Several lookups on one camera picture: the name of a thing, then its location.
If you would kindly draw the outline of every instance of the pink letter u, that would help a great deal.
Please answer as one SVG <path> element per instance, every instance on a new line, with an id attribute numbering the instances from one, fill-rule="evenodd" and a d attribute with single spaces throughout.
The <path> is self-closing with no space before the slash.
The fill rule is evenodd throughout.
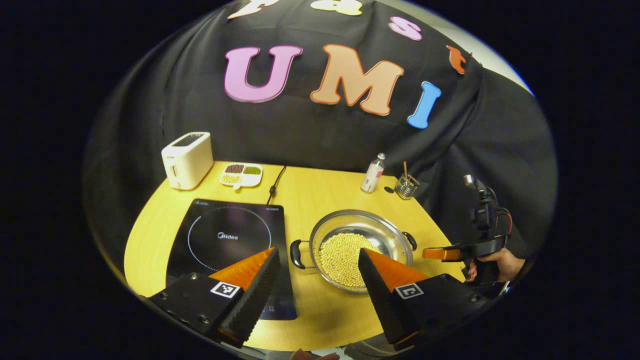
<path id="1" fill-rule="evenodd" d="M 233 100 L 241 102 L 264 102 L 280 95 L 287 83 L 289 68 L 293 58 L 302 54 L 297 46 L 274 46 L 269 54 L 274 56 L 269 82 L 264 86 L 252 86 L 246 83 L 251 59 L 258 55 L 259 47 L 240 47 L 227 53 L 227 72 L 225 74 L 225 92 Z"/>

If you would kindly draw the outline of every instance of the midea logo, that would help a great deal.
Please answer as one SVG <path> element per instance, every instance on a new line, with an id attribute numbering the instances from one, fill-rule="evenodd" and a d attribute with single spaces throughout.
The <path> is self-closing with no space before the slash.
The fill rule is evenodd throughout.
<path id="1" fill-rule="evenodd" d="M 232 239 L 232 240 L 238 240 L 237 236 L 233 236 L 233 235 L 227 235 L 225 233 L 223 233 L 222 231 L 220 231 L 218 233 L 218 239 Z"/>

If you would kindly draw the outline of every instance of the black pot handle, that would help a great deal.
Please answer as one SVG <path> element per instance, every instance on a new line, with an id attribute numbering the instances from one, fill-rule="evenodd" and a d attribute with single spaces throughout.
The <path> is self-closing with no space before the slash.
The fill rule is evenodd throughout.
<path id="1" fill-rule="evenodd" d="M 416 251 L 418 249 L 418 244 L 416 244 L 415 239 L 413 238 L 413 236 L 411 236 L 411 234 L 407 233 L 406 231 L 403 231 L 402 235 L 406 236 L 406 239 L 409 240 L 409 243 L 411 244 L 411 247 L 413 248 L 413 251 Z"/>
<path id="2" fill-rule="evenodd" d="M 291 246 L 289 247 L 289 252 L 291 253 L 291 261 L 293 262 L 294 265 L 296 265 L 298 268 L 304 270 L 307 267 L 305 265 L 302 265 L 302 261 L 300 261 L 300 243 L 303 240 L 296 240 L 294 242 L 291 243 Z"/>

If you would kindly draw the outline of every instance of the small bottle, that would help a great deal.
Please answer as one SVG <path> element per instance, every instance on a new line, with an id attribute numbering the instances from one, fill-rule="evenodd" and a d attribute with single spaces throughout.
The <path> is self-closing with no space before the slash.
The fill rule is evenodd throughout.
<path id="1" fill-rule="evenodd" d="M 362 191 L 372 193 L 378 184 L 378 179 L 382 176 L 382 172 L 385 169 L 385 164 L 382 162 L 385 159 L 385 155 L 381 152 L 378 154 L 378 158 L 369 164 L 367 175 L 364 176 L 364 181 L 360 188 Z"/>

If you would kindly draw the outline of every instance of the induction cooktop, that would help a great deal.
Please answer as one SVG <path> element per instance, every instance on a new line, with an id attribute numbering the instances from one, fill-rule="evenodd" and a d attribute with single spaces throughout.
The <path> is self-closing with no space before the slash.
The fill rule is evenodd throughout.
<path id="1" fill-rule="evenodd" d="M 279 205 L 194 199 L 173 242 L 166 285 L 190 272 L 213 274 L 270 247 L 278 249 L 282 267 L 260 319 L 293 320 L 298 314 Z"/>

